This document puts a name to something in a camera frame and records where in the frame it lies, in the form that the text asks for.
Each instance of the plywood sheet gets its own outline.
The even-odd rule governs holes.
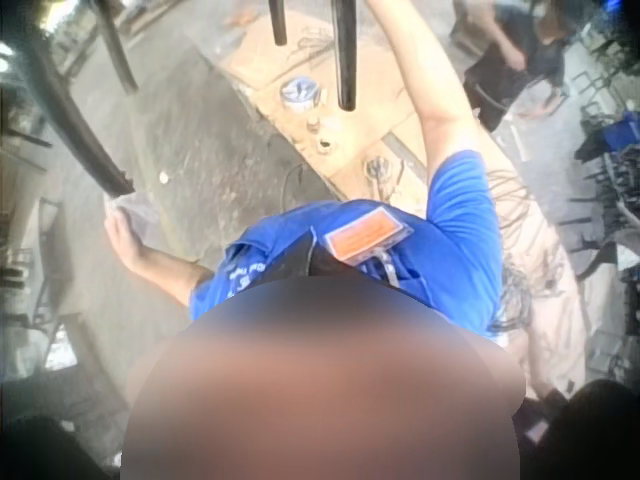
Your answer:
[[[327,22],[294,10],[287,10],[286,18],[287,45],[276,46],[271,19],[263,16],[247,29],[242,45],[221,63],[222,68],[252,89],[261,90],[333,41],[333,27]]]
[[[568,255],[509,158],[486,130],[479,129],[480,151],[500,218],[505,266],[526,277],[533,322],[543,337],[546,374],[561,391],[566,392],[570,382],[576,390],[585,382],[587,328]],[[416,115],[394,128],[393,133],[426,164]],[[527,368],[527,335],[515,331],[503,340],[505,348]]]
[[[380,198],[378,186],[365,175],[366,163],[376,157],[386,158],[391,166],[390,180],[380,188],[383,198]],[[342,167],[329,181],[346,199],[387,201],[405,212],[426,218],[428,192],[424,182],[403,165],[403,161],[382,141],[376,142],[363,155]]]
[[[310,75],[318,82],[326,91],[325,105],[304,114],[294,113],[283,105],[280,99],[282,84],[297,75]],[[251,101],[291,140],[309,164],[328,178],[362,155],[413,111],[395,59],[381,47],[361,43],[357,88],[357,110],[344,112],[338,107],[335,62],[328,58],[311,70],[306,65],[255,92]],[[307,130],[309,117],[320,120],[321,128],[317,135]],[[330,143],[331,153],[323,155],[318,152],[320,139]]]

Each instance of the metal frame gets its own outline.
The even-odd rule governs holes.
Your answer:
[[[3,39],[14,52],[12,66],[47,121],[100,188],[113,197],[132,193],[130,182],[113,163],[71,97],[45,39],[31,21],[33,11],[29,7],[11,4],[3,11]]]

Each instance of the metal rod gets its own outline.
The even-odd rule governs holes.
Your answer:
[[[113,22],[113,18],[111,18],[109,3],[106,0],[90,0],[89,4],[91,10],[93,10],[96,15],[98,30],[107,46],[107,51],[111,57],[113,67],[116,69],[120,83],[127,95],[133,95],[138,91],[138,84],[135,78],[133,78],[127,56],[124,53],[124,48],[122,48],[118,30]]]
[[[273,39],[276,45],[282,47],[287,44],[287,21],[284,15],[284,0],[269,0]]]
[[[14,51],[12,65],[45,118],[73,156],[107,194],[133,192],[73,101],[44,38],[17,9],[4,23],[5,43]]]
[[[338,105],[341,109],[352,112],[356,109],[358,69],[356,0],[331,0],[331,11],[336,39]]]

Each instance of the black shirt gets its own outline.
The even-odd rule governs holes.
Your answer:
[[[467,82],[478,84],[493,100],[505,107],[531,82],[547,78],[554,87],[564,83],[563,43],[544,45],[535,31],[535,19],[516,7],[498,10],[498,23],[516,48],[524,53],[527,69],[519,72],[509,67],[496,43],[465,74]]]

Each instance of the hand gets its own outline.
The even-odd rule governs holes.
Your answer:
[[[145,246],[131,231],[129,217],[124,210],[118,208],[107,211],[104,228],[109,236],[111,246],[124,266],[129,270],[135,270],[142,260]]]
[[[527,57],[513,46],[511,43],[505,43],[500,47],[502,51],[502,56],[509,65],[514,70],[521,72],[522,70],[527,68]]]

